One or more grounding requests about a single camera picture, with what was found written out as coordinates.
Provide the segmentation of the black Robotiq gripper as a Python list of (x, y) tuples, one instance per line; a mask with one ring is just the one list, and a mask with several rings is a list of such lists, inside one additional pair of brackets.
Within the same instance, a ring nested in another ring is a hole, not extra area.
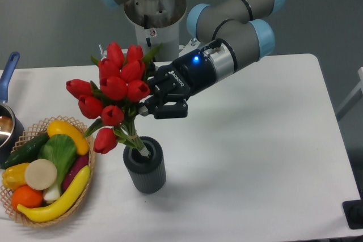
[(154, 62), (146, 68), (146, 79), (153, 95), (138, 105), (138, 114), (155, 119), (185, 118), (187, 99), (215, 84), (216, 70), (207, 57), (209, 46), (195, 49), (168, 65), (156, 69)]

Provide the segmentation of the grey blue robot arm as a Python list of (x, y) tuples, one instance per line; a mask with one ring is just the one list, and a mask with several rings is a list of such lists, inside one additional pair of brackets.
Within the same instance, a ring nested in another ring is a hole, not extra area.
[(158, 48), (147, 77), (151, 97), (138, 106), (142, 116), (185, 117), (187, 100), (270, 54), (275, 36), (264, 18), (285, 0), (226, 0), (199, 4), (186, 0), (102, 0), (123, 6), (143, 50)]

